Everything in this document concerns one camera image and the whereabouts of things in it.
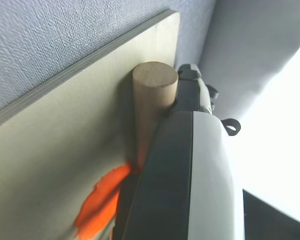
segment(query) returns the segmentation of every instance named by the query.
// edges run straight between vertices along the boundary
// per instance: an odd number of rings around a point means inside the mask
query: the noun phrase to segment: gray wall
[[[0,109],[166,9],[181,13],[176,64],[198,63],[215,0],[0,0]]]
[[[218,0],[200,61],[214,113],[240,119],[299,46],[300,0]]]

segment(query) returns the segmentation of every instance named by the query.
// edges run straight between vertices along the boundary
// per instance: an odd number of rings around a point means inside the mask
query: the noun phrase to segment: plywood edge
[[[48,79],[44,83],[35,87],[33,90],[29,91],[25,95],[11,102],[10,104],[8,104],[0,110],[0,125],[5,123],[7,120],[12,118],[25,108],[27,108],[35,101],[42,98],[44,95],[46,95],[56,87],[60,86],[65,81],[69,80],[71,77],[75,76],[79,72],[89,67],[91,64],[102,59],[103,57],[111,53],[113,50],[117,49],[118,47],[122,46],[129,40],[139,35],[140,33],[146,31],[150,27],[156,25],[160,21],[173,14],[179,13],[171,9],[165,10],[164,12],[158,14],[157,16],[147,20],[146,22],[123,34],[121,37],[109,42],[105,46],[99,48],[98,50],[94,51],[93,53],[89,54],[88,56],[74,63],[73,65],[69,66],[65,70],[56,74],[52,78]]]

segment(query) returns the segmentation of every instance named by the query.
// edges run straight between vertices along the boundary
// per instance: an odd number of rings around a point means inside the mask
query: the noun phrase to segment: orange paint
[[[79,240],[90,240],[102,230],[116,213],[120,183],[132,171],[127,163],[106,175],[94,186],[74,221]]]

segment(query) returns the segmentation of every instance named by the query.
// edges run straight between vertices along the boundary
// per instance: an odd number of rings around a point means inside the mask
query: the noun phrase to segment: wooden board
[[[167,10],[0,111],[0,240],[74,238],[94,184],[135,158],[132,69],[173,66],[179,22]]]

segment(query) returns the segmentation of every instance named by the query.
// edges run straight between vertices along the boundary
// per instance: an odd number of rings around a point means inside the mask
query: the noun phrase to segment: wooden cylinder
[[[176,99],[178,74],[161,62],[145,62],[132,72],[137,164],[142,169],[158,122]]]

